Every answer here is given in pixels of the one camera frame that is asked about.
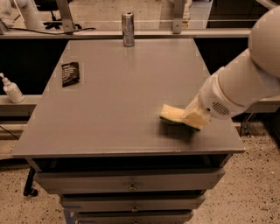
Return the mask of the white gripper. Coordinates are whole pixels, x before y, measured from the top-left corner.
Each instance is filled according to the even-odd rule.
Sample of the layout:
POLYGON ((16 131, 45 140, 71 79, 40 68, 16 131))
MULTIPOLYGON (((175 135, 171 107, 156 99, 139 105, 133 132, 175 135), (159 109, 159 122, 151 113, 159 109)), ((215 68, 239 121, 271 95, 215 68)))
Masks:
POLYGON ((224 71, 221 67, 208 77, 202 85, 199 96, 195 96, 181 116, 182 122, 190 127, 202 130, 211 122, 211 116, 228 119, 243 113, 248 106, 238 105, 224 93, 219 76, 224 71))

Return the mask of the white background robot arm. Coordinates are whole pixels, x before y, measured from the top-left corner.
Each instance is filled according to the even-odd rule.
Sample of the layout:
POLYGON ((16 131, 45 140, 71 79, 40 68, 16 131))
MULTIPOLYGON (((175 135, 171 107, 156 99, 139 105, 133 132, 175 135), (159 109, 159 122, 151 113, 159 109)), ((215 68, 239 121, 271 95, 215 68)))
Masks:
POLYGON ((8 27, 13 26, 11 11, 17 9, 27 29, 42 29, 43 23, 34 0, 0 0, 0 19, 8 27))

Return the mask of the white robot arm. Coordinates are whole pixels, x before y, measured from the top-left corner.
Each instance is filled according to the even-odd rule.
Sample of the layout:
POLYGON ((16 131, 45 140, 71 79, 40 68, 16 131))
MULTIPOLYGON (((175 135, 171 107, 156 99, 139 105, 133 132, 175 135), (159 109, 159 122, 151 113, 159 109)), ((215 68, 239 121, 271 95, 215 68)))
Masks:
POLYGON ((280 93, 280 6, 253 26, 248 48, 206 79, 185 108, 183 123, 202 128, 214 118, 237 116, 263 98, 280 93))

